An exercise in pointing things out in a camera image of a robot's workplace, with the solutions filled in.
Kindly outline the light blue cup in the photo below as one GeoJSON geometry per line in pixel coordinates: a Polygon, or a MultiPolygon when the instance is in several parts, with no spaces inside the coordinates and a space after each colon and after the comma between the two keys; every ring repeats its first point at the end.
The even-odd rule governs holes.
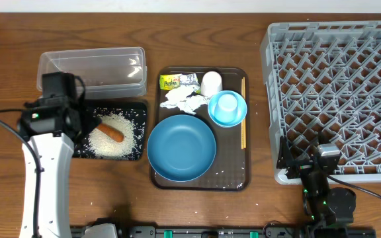
{"type": "Polygon", "coordinates": [[[214,115],[217,120],[229,123],[234,120],[237,112],[237,99],[233,94],[224,94],[218,99],[214,115]]]}

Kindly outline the light blue small bowl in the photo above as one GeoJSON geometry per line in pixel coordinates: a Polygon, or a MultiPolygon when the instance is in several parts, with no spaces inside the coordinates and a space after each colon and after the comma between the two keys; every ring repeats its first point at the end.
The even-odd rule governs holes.
{"type": "Polygon", "coordinates": [[[246,104],[246,101],[245,101],[245,99],[239,93],[237,93],[235,91],[220,91],[219,93],[215,94],[210,99],[210,101],[208,103],[208,115],[209,115],[209,117],[211,118],[211,120],[215,124],[217,124],[218,126],[223,127],[223,128],[231,128],[231,127],[234,127],[234,126],[240,124],[245,119],[246,114],[247,114],[247,104],[246,104]],[[222,95],[224,95],[224,94],[233,94],[236,97],[236,99],[237,99],[236,117],[234,118],[233,121],[231,121],[229,123],[223,123],[223,122],[217,120],[215,115],[214,115],[214,111],[216,109],[216,105],[218,103],[218,99],[222,95]]]}

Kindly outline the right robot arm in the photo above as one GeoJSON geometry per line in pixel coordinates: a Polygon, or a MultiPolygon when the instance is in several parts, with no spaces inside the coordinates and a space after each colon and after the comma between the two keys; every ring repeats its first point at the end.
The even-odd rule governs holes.
{"type": "Polygon", "coordinates": [[[280,138],[276,167],[288,179],[300,179],[304,211],[311,221],[294,231],[294,237],[348,237],[346,225],[353,223],[356,194],[348,188],[331,188],[328,176],[339,163],[341,152],[323,134],[307,159],[293,157],[285,137],[280,138]]]}

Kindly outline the pink white cup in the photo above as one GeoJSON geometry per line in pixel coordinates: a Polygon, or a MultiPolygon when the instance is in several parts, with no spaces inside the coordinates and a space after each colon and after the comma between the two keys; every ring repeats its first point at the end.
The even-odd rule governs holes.
{"type": "Polygon", "coordinates": [[[203,75],[200,85],[200,94],[211,98],[223,90],[222,76],[215,71],[209,71],[203,75]]]}

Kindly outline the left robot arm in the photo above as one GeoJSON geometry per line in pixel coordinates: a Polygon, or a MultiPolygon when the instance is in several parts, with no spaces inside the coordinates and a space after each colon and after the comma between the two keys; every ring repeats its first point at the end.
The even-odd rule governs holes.
{"type": "Polygon", "coordinates": [[[21,237],[71,237],[69,171],[75,143],[100,124],[84,102],[38,99],[19,119],[25,164],[21,237]]]}

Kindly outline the orange carrot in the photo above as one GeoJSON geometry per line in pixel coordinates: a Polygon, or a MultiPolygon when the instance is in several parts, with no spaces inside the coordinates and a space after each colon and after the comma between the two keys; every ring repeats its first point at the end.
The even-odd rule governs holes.
{"type": "Polygon", "coordinates": [[[117,130],[116,128],[109,126],[108,124],[100,123],[97,126],[97,129],[117,143],[121,143],[124,141],[124,134],[121,131],[117,130]]]}

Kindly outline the dark blue plate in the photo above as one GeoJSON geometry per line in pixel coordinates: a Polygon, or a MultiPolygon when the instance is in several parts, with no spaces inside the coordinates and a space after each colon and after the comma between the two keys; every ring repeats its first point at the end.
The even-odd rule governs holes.
{"type": "Polygon", "coordinates": [[[216,139],[201,119],[186,114],[170,116],[151,131],[149,163],[161,177],[188,182],[201,177],[216,157],[216,139]]]}

